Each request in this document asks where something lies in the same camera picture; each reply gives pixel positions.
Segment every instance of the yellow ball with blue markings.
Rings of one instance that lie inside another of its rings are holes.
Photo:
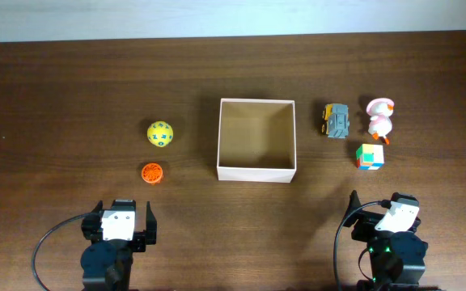
[[[164,121],[156,121],[149,126],[146,131],[149,141],[154,146],[167,146],[174,137],[172,126]]]

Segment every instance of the pink hat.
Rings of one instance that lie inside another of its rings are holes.
[[[368,115],[371,115],[371,107],[380,102],[385,102],[387,105],[395,106],[395,102],[393,102],[393,100],[389,98],[377,98],[371,100],[368,106],[366,106],[366,113],[368,113]]]

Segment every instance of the colorful cube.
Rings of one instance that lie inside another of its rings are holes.
[[[378,170],[384,164],[382,145],[363,144],[356,153],[357,168],[360,170]]]

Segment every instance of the orange circular toy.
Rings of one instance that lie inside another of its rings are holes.
[[[151,162],[146,164],[142,170],[142,178],[150,185],[161,183],[163,178],[163,169],[157,163]]]

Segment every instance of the open box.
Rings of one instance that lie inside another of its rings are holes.
[[[296,172],[294,101],[221,99],[219,180],[289,183]]]

